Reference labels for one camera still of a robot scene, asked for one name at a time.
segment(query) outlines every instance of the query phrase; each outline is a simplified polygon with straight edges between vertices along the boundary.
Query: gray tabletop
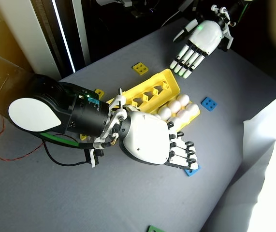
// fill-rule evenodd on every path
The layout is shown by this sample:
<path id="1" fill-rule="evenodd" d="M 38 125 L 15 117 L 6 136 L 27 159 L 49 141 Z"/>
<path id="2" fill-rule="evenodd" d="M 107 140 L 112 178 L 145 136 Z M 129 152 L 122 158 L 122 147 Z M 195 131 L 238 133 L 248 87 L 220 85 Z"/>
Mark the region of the gray tabletop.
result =
<path id="1" fill-rule="evenodd" d="M 129 89 L 167 68 L 183 43 L 173 44 L 185 24 L 178 20 L 93 63 L 63 81 L 105 91 Z M 143 62 L 143 76 L 131 67 Z M 276 82 L 242 57 L 216 50 L 184 80 L 182 93 L 200 103 L 206 96 L 218 106 L 183 129 L 195 143 L 201 170 L 183 170 L 131 160 L 118 146 L 105 151 L 100 164 L 57 166 L 43 148 L 15 162 L 0 161 L 0 231 L 144 232 L 154 225 L 167 232 L 199 231 L 242 160 L 243 120 L 276 98 Z M 38 138 L 7 122 L 0 156 L 13 158 L 40 144 Z M 83 151 L 48 144 L 59 161 L 84 159 Z"/>

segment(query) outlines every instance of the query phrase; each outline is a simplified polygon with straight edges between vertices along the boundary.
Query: blue block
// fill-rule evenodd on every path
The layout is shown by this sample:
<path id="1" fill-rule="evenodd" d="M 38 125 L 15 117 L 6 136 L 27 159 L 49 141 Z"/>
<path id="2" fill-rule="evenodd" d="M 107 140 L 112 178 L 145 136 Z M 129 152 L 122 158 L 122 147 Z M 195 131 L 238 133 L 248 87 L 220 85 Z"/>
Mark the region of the blue block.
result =
<path id="1" fill-rule="evenodd" d="M 217 103 L 213 101 L 211 98 L 206 97 L 202 102 L 201 105 L 207 109 L 208 111 L 214 110 L 214 108 L 217 106 Z"/>
<path id="2" fill-rule="evenodd" d="M 199 166 L 197 170 L 184 170 L 184 171 L 186 172 L 186 174 L 187 174 L 188 176 L 192 176 L 192 175 L 194 175 L 197 171 L 199 171 L 200 168 L 201 168 L 201 167 Z"/>

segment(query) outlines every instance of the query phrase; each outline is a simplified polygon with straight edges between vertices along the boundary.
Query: robotic arm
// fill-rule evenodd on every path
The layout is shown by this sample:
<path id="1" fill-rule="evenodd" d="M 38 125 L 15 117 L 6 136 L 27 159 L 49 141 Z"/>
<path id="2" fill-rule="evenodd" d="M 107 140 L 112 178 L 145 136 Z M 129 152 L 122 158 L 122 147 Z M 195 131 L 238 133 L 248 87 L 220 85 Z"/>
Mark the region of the robotic arm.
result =
<path id="1" fill-rule="evenodd" d="M 229 11 L 226 7 L 218 8 L 212 5 L 214 20 L 204 20 L 200 23 L 197 19 L 190 21 L 174 38 L 174 42 L 178 42 L 190 34 L 186 45 L 172 61 L 170 69 L 186 79 L 219 44 L 225 44 L 223 50 L 229 50 L 233 42 L 229 30 L 232 25 L 230 16 L 240 6 L 243 7 L 244 2 L 238 0 Z"/>
<path id="2" fill-rule="evenodd" d="M 0 76 L 0 113 L 21 130 L 48 142 L 85 150 L 92 167 L 98 164 L 103 149 L 119 140 L 121 149 L 139 162 L 198 168 L 193 143 L 183 142 L 183 133 L 174 132 L 173 123 L 127 107 L 121 89 L 107 104 L 91 90 L 19 72 L 15 66 Z M 51 131 L 85 134 L 90 141 L 67 141 L 53 136 Z"/>

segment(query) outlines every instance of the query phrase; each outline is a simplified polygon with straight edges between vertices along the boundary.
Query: blue label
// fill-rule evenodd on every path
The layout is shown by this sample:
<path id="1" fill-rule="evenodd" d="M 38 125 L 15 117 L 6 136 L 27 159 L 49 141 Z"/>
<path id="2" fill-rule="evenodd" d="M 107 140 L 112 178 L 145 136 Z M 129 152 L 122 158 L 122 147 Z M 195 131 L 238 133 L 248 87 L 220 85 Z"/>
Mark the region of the blue label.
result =
<path id="1" fill-rule="evenodd" d="M 92 103 L 94 103 L 94 104 L 97 104 L 97 105 L 100 104 L 100 101 L 97 100 L 97 99 L 94 99 L 94 98 L 88 98 L 88 101 L 89 101 L 89 102 L 92 102 Z"/>

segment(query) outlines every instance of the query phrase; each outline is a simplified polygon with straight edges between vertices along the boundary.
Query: yellow egg carton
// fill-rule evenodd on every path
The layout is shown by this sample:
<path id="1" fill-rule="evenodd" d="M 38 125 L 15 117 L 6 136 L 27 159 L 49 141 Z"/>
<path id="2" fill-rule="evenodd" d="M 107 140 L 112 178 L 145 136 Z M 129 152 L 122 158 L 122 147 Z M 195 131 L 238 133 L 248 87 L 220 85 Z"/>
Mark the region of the yellow egg carton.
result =
<path id="1" fill-rule="evenodd" d="M 123 91 L 123 95 L 127 99 L 127 105 L 132 105 L 140 111 L 150 114 L 156 114 L 160 107 L 176 99 L 179 93 L 180 87 L 170 69 L 165 69 L 137 86 Z M 188 125 L 199 114 L 200 111 L 197 115 L 192 116 L 188 122 L 183 123 L 180 129 Z"/>

